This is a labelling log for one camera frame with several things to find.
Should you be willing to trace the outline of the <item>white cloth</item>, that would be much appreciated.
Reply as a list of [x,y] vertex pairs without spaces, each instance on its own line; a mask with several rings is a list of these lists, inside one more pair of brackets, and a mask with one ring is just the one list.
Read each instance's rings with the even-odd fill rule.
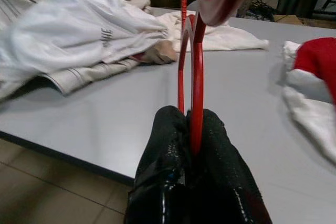
[[[167,27],[167,39],[157,42],[154,46],[159,51],[173,49],[180,51],[181,43],[181,12],[173,11],[156,16],[159,22]],[[205,51],[232,51],[245,49],[267,50],[268,40],[262,40],[253,34],[239,28],[231,27],[228,22],[217,27],[207,26],[203,38],[203,50]]]

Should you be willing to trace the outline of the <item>cardboard box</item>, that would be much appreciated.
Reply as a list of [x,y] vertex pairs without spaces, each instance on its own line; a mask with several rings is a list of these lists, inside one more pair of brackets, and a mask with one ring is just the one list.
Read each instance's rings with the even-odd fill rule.
[[332,20],[299,18],[296,15],[273,15],[273,18],[276,23],[336,29],[336,21]]

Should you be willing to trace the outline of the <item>white shirt grey print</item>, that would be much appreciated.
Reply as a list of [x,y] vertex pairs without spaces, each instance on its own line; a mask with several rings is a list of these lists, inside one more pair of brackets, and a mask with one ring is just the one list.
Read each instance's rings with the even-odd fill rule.
[[0,33],[0,74],[110,63],[167,37],[164,24],[125,0],[42,0]]

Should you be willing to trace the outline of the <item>red and white garment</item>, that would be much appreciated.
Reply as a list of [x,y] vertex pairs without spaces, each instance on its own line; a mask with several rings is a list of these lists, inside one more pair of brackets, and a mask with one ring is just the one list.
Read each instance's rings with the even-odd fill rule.
[[336,38],[287,41],[282,55],[290,116],[336,166]]

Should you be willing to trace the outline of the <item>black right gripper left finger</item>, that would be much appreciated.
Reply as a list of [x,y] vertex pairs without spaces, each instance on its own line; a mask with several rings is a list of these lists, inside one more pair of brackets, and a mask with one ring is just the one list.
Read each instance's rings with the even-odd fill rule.
[[186,117],[160,108],[128,195],[128,224],[189,224],[185,172],[190,165]]

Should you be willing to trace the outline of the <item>red plastic hanger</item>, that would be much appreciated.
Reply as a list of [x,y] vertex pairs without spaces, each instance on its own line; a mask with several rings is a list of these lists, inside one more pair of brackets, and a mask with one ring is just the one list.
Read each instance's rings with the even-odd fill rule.
[[177,105],[184,112],[184,63],[191,47],[190,145],[198,154],[202,143],[204,64],[203,39],[206,26],[217,27],[227,21],[244,0],[197,0],[196,14],[187,14],[187,0],[181,0],[181,48],[177,73]]

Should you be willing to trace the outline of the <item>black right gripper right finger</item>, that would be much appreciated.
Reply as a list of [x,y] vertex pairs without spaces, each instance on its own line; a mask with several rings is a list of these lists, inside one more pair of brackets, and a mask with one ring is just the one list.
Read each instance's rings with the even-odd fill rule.
[[249,167],[209,109],[203,111],[201,149],[192,171],[191,224],[272,224]]

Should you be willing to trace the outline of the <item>cream striped garment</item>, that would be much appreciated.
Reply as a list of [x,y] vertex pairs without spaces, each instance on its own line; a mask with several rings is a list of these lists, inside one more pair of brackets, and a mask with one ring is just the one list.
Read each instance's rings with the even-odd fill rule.
[[[42,0],[0,0],[0,33],[16,22],[31,7],[38,4],[40,1]],[[150,0],[130,0],[127,2],[147,14],[152,15]],[[132,69],[140,63],[163,65],[176,60],[175,50],[163,49],[159,51],[154,45],[145,51],[110,63],[101,61],[90,66],[70,67],[52,72],[40,72],[15,79],[4,78],[0,74],[0,102],[10,97],[35,77],[45,77],[50,80],[61,93],[69,94],[89,83]]]

